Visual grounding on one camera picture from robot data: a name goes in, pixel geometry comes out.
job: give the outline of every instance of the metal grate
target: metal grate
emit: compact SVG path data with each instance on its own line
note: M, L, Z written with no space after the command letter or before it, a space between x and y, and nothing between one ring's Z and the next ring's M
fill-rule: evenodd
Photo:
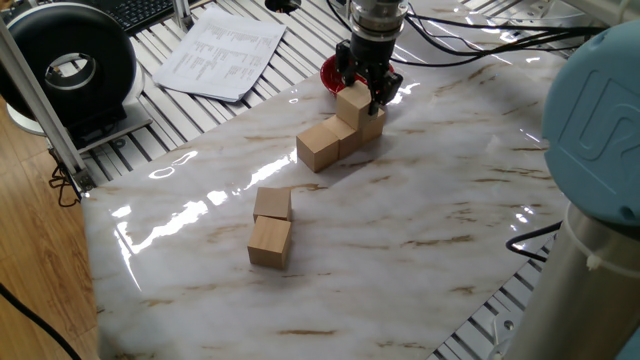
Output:
M554 240L549 240L539 255L548 256ZM494 347L493 321L499 314L522 314L544 263L529 260L487 302L478 309L427 360L485 360Z
M153 84L151 75L180 44L185 33L173 19L168 19L136 34L131 38L131 43L145 74L140 103L153 122L84 154L84 160L98 186L300 83L318 72L324 61L335 53L335 44L349 36L323 0L304 1L302 8L290 17L274 14L253 0L219 0L217 5L233 15L287 26L264 73L254 88L236 103L159 88ZM195 21L207 6L215 5L206 4L193 9Z

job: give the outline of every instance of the paper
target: paper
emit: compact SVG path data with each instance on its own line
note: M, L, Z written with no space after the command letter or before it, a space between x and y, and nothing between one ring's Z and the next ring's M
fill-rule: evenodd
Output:
M238 101L264 71L285 29L209 8L153 81L182 92Z

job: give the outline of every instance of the table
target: table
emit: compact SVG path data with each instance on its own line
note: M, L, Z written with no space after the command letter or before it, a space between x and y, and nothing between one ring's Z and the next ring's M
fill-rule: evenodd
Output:
M504 242L561 218L540 121L562 64L398 66L383 137L320 174L295 152L334 111L315 75L93 190L103 336L136 359L426 358L524 263ZM293 191L285 271L248 261L260 186Z

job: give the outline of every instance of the black cable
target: black cable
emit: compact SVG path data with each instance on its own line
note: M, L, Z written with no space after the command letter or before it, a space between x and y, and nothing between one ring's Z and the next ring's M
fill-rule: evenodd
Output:
M422 31L422 29L420 29L415 22L413 22L410 19L406 19L406 20L409 23L409 25L411 25L420 34L420 36L422 36L422 38L425 39L429 44L433 45L434 47L438 48L443 52L446 52L448 54L455 55L455 56L494 55L494 54L507 52L507 51L522 50L523 48L526 48L528 46L537 45L537 44L546 44L548 42L563 40L563 39L577 36L569 32L553 33L553 34L540 33L540 34L535 34L535 35L528 36L526 38L519 39L513 43L508 43L505 45L498 46L497 48L491 49L491 50L482 50L482 51L473 51L473 52L456 51L438 44L433 39L431 39L427 33Z
M406 17L415 18L415 19L418 19L418 20L433 21L433 22L437 22L437 23L441 23L441 24L447 24L447 25L458 26L458 27L465 27L465 28L470 28L470 29L485 29L485 30L527 30L527 31L548 31L548 32L566 32L566 31L570 31L570 32L576 32L576 33L577 32L587 33L587 34L591 34L591 35L595 35L595 34L598 34L598 33L602 32L602 31L606 30L606 28L595 27L595 26L577 26L577 27L563 28L563 27L554 27L554 26L476 25L476 24L459 23L459 22L451 21L451 20L437 19L437 18L432 18L432 17L429 17L429 16L416 15L416 14L407 14Z
M60 207L72 207L73 205L80 203L80 200L77 199L77 194L76 194L76 199L74 199L71 204L62 203L62 195L64 194L64 188L67 186L72 186L72 184L67 180L67 176L62 170L61 163L58 163L58 166L56 166L56 168L53 170L53 173L51 174L51 179L49 180L49 187L51 187L52 189L60 188L60 193L58 194L58 206Z
M340 23L342 23L342 25L345 28L347 28L349 31L351 31L350 27L338 15L338 13L333 8L333 5L331 5L331 2L329 0L327 0L327 4L328 4L329 9L331 10L331 12L333 12L333 15L340 21ZM495 55L495 54L500 54L500 53L510 52L510 51L536 50L536 51L551 52L551 51L560 51L560 50L570 50L570 49L575 49L578 46L569 46L569 47L558 48L558 49L537 49L537 48L531 48L531 46L547 44L547 43L550 43L550 42L553 42L553 41L560 41L560 40L574 38L574 37L578 37L578 36L595 35L595 34L597 34L597 33L599 33L599 32L604 30L604 28L597 28L597 27L561 28L561 27L549 27L549 26L521 26L521 25L493 26L493 25L465 24L465 23L459 23L459 22L455 22L455 21L442 20L442 19L436 19L436 18L432 18L432 17L428 17L428 16L417 15L415 13L413 5L409 4L409 6L410 6L410 9L411 9L411 13L407 13L406 14L405 20L409 23L409 25L411 25L420 34L420 36L424 40L426 40L429 44L431 44L432 46L436 47L440 51L443 51L443 52L448 53L450 55L465 56L465 57L468 56L468 57L470 57L469 59L465 59L463 61L458 61L458 62L453 62L453 63L443 63L443 64L427 64L427 63L419 63L419 62L410 62L410 61L399 60L399 59L394 59L394 58L390 59L391 61L394 61L396 63L405 64L405 65L412 65L412 66L419 66L419 67L441 68L441 67L451 67L451 66L464 65L464 64L468 64L470 62L479 60L479 59L481 59L481 58L483 58L485 56ZM417 19L418 20L419 26L418 26L418 24L416 24L413 21L413 19ZM498 46L497 48L494 48L494 49L482 50L482 49L473 48L471 46L471 44L469 44L469 42L467 42L465 39L463 39L463 38L461 38L459 36L434 35L434 34L431 34L426 30L424 24L422 23L422 20L443 23L443 24L447 24L447 25L451 25L451 26L472 28L472 29L527 30L527 31L539 31L540 33L534 34L534 35L531 35L531 36L527 36L525 38L521 38L521 39L519 39L519 40L517 40L515 42L504 44L504 45ZM469 51L452 50L452 49L449 49L447 47L444 47L444 46L440 45L439 43L434 41L433 38L453 38L453 39L457 39L457 40L462 41L472 51L469 52Z
M469 53L469 52L458 52L458 51L454 51L451 49L448 49L438 43L436 43L433 39L429 38L429 36L424 33L422 31L422 29L420 29L418 27L418 25L416 23L414 23L412 20L407 19L407 22L430 44L432 44L433 46L435 46L436 48L449 53L451 55L456 55L456 56L473 56L470 59L467 60L463 60L463 61L459 61L459 62L454 62L454 63L444 63L444 64L425 64L425 63L417 63L417 62L409 62L409 61L402 61L402 60L398 60L398 59L394 59L391 58L391 61L397 62L397 63L401 63L401 64L405 64L405 65L412 65L412 66L419 66L419 67L434 67L434 68L438 68L438 67L451 67L451 66L458 66L458 65L464 65L464 64L468 64L470 62L479 60L485 56L488 55L495 55L495 54L499 54L499 53L503 53L503 52L508 52L508 51L516 51L516 50L538 50L538 49L526 49L526 47L528 46L533 46L533 45L539 45L539 44L546 44L552 41L558 41L558 40L562 40L562 39L566 39L566 38L571 38L571 37L575 37L576 35L570 34L570 33L555 33L555 34L548 34L548 33L541 33L541 34L536 34L536 35L531 35L528 36L526 38L520 39L514 43L510 43L510 44L505 44L502 46L499 46L495 49L492 50L484 50L484 51L477 51L477 52L473 52L473 53Z
M20 311L22 315L26 316L29 320L33 321L34 324L38 325L42 330L44 330L49 336L55 340L58 345L60 345L64 351L71 357L72 360L81 360L78 353L69 345L69 343L60 335L51 325L47 324L46 321L42 320L36 313L31 311L28 307L26 307L23 303L20 302L13 294L2 284L0 283L0 295L5 298L9 304L13 305L16 310Z
M416 14L415 9L413 8L413 4L409 3L409 8L411 9L411 13L412 14ZM460 40L462 41L469 49L473 50L473 51L481 51L482 49L479 49L478 47L474 47L472 46L472 44L470 44L467 40L461 38L460 36L455 36L455 35L434 35L430 32L427 31L427 29L424 27L424 24L422 23L422 20L418 21L420 23L420 27L422 28L422 30L427 33L427 35L436 38L436 39L456 39L456 40Z
M327 0L327 5L329 5L329 9L331 9L331 12L333 13L333 15L340 20L340 23L342 24L342 26L346 27L347 30L349 30L349 32L351 32L351 27L349 27L349 25L347 25L346 22L344 22L344 20L342 20L342 18L340 17L340 15L338 15L338 13L336 12L336 9L333 8L333 5L331 5L331 1Z
M562 225L562 221L557 222L557 223L555 223L553 225L547 226L547 227L542 228L542 229L538 229L538 230L535 230L535 231L532 231L532 232L529 232L529 233L526 233L526 234L518 235L518 236L514 237L513 239L507 241L505 245L507 246L507 249L509 251L513 251L516 254L524 255L524 256L532 258L534 260L547 262L546 258L544 258L544 257L542 257L540 255L525 251L525 250L518 249L517 247L515 247L515 244L517 244L519 242L522 242L522 241L525 241L525 240L532 239L534 237L538 237L538 236L541 236L541 235L548 234L548 233L553 232L553 231L558 231L558 230L560 230L560 225Z

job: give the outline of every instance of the wooden cube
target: wooden cube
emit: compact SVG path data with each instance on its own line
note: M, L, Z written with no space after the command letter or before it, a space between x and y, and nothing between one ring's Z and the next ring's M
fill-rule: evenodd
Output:
M367 126L362 129L362 143L366 144L369 141L379 137L382 135L382 128L384 127L384 123L387 121L387 113L378 109L378 118L373 120Z
M364 83L356 81L345 87L338 92L336 99L336 115L354 130L362 130L376 119L376 114L369 115L371 93Z
M291 190L258 188L253 221L256 221L258 216L291 221Z
M289 221L258 216L247 246L252 264L284 269L290 246Z
M298 159L318 172L338 161L338 137L326 126L318 124L296 137Z
M334 115L322 122L332 133L338 137L338 158L353 154L360 145L362 145L362 134L360 131L353 130L351 126L340 120Z

